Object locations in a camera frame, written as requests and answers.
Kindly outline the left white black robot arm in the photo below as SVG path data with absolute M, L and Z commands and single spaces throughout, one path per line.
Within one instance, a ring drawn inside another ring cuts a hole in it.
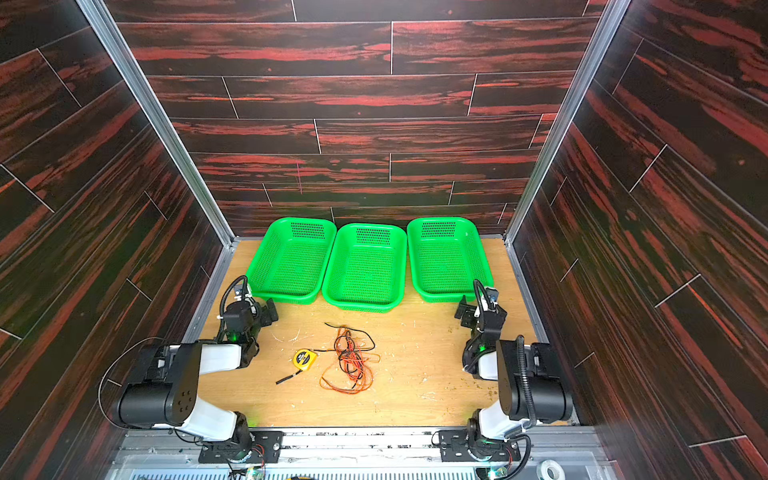
M 259 303 L 248 278 L 237 277 L 225 290 L 211 340 L 143 346 L 110 418 L 118 427 L 169 429 L 193 436 L 201 446 L 221 449 L 228 463 L 244 463 L 256 452 L 246 416 L 203 400 L 203 375 L 247 368 L 258 355 L 262 328 L 277 322 L 274 301 Z

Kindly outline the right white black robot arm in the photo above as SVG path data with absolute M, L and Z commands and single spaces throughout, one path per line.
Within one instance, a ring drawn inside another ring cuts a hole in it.
M 476 303 L 462 299 L 455 313 L 471 330 L 462 368 L 476 380 L 496 383 L 498 399 L 469 418 L 461 449 L 479 461 L 510 460 L 528 430 L 571 418 L 572 392 L 552 345 L 528 344 L 522 335 L 502 339 L 507 312 L 498 291 L 478 279 L 473 291 Z

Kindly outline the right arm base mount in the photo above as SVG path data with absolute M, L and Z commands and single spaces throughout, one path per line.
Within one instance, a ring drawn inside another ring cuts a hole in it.
M 438 430 L 432 443 L 439 449 L 443 462 L 508 462 L 522 455 L 516 444 L 508 440 L 491 440 L 464 428 Z

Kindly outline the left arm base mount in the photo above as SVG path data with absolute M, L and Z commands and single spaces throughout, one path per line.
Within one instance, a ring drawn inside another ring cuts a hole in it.
M 198 457 L 201 464 L 277 463 L 285 433 L 280 430 L 250 430 L 250 439 L 204 442 Z

